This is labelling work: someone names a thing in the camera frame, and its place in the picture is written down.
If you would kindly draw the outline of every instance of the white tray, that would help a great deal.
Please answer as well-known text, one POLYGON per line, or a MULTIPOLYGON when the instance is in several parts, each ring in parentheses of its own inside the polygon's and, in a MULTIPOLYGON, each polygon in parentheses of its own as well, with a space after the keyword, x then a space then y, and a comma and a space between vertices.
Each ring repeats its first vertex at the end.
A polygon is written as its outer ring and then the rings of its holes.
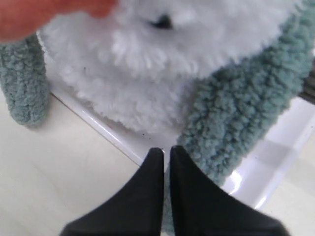
MULTIPOLYGON (((176 135, 170 137, 163 134, 150 136, 134 133, 100 118, 72 95, 72 91, 61 81, 47 55, 46 62, 48 77, 54 78, 51 80, 54 96, 126 156, 140 165, 150 148, 159 147, 165 150, 165 163, 168 163, 170 148, 176 144, 176 135)), ((314 126, 315 106, 300 98, 294 99, 290 110, 280 117, 266 137, 244 158, 223 189, 255 209, 261 208, 299 155, 314 126)))

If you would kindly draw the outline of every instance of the teal plush body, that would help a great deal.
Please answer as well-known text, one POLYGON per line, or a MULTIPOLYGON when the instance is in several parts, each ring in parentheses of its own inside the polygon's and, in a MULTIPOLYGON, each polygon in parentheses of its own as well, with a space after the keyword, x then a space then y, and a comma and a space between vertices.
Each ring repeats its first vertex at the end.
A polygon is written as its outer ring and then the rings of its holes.
MULTIPOLYGON (((315 39, 315 0, 305 3, 261 54, 196 82, 193 110, 178 144, 218 185, 302 91, 312 67, 315 39)), ((2 45, 0 50, 1 87, 12 117, 20 124, 38 125, 47 114, 49 88, 36 36, 2 45)), ((168 192, 163 229, 173 232, 168 192)))

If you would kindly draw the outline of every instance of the white fluffy fur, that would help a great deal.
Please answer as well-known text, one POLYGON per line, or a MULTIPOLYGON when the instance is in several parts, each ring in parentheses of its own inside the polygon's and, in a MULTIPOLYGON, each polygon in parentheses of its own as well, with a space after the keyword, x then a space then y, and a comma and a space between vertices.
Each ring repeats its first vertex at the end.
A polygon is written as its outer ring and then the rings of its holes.
POLYGON ((41 32, 94 110, 149 133, 180 130, 196 78, 259 53, 301 0, 120 0, 106 19, 58 16, 41 32), (168 14, 172 30, 148 22, 168 14))

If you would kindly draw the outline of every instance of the black eye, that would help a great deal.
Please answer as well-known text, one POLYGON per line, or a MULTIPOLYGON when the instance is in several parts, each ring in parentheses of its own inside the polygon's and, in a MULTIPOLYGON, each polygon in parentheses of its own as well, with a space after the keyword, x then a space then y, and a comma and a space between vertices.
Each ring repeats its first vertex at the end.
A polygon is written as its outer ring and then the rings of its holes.
POLYGON ((168 15, 162 15, 156 22, 150 22, 150 24, 157 29, 161 30, 172 30, 173 23, 168 15))

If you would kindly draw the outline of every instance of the plush toy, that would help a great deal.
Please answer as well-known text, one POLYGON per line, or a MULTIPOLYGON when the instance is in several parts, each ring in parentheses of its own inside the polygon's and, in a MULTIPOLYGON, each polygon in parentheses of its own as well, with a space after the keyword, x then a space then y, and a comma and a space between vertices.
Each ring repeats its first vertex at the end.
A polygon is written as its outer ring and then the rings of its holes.
MULTIPOLYGON (((315 0, 119 0, 106 17, 58 15, 38 34, 95 112, 137 132, 177 132, 222 185, 302 90, 315 0)), ((43 68, 35 35, 2 46, 2 89, 20 123, 47 111, 43 68)), ((170 209, 166 193, 167 232, 170 209)))

